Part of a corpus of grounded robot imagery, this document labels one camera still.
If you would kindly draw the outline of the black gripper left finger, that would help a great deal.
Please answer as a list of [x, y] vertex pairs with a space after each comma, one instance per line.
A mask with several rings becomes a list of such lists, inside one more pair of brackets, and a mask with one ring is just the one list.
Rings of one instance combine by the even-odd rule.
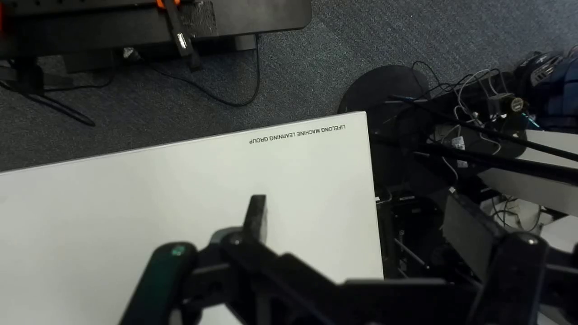
[[242, 231], [263, 240], [265, 238], [267, 196], [253, 194], [244, 216]]

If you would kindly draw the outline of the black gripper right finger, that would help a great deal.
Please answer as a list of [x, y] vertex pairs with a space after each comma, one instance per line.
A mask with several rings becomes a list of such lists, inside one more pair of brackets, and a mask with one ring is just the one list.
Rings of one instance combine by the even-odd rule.
[[507, 234], [467, 314], [467, 325], [534, 325], [549, 245], [527, 232]]

